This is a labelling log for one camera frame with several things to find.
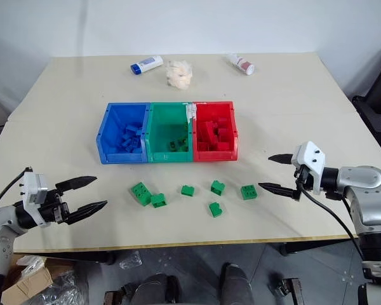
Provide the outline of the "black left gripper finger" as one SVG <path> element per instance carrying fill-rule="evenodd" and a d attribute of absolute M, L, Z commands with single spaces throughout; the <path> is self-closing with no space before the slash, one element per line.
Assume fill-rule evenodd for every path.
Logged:
<path fill-rule="evenodd" d="M 108 201 L 98 201 L 78 208 L 75 212 L 68 215 L 67 224 L 71 225 L 92 216 L 106 206 L 107 203 Z"/>
<path fill-rule="evenodd" d="M 63 182 L 59 182 L 55 184 L 55 187 L 59 193 L 64 193 L 66 191 L 76 190 L 84 186 L 87 186 L 95 180 L 97 180 L 97 177 L 95 176 L 80 176 L 69 180 L 65 180 Z"/>

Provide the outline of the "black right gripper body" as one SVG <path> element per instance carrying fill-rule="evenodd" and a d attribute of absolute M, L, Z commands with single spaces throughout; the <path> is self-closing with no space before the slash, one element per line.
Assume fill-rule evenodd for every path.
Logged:
<path fill-rule="evenodd" d="M 314 177 L 310 174 L 310 168 L 301 165 L 295 170 L 294 178 L 298 190 L 312 191 L 314 187 Z"/>

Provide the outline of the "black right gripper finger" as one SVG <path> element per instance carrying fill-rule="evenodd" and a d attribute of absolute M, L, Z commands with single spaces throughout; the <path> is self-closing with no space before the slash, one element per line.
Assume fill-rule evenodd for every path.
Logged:
<path fill-rule="evenodd" d="M 270 182 L 261 182 L 258 183 L 258 185 L 272 194 L 291 198 L 295 201 L 300 200 L 301 191 L 299 191 L 298 189 L 282 187 L 280 184 L 274 184 Z"/>
<path fill-rule="evenodd" d="M 275 154 L 268 157 L 268 160 L 274 161 L 280 164 L 290 165 L 292 161 L 292 154 Z"/>

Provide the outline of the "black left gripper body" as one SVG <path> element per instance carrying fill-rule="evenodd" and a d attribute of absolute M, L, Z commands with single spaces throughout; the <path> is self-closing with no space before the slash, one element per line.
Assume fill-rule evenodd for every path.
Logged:
<path fill-rule="evenodd" d="M 39 214 L 45 222 L 56 222 L 58 224 L 70 224 L 69 208 L 66 202 L 62 201 L 63 192 L 53 189 L 47 192 L 44 203 L 38 208 Z"/>

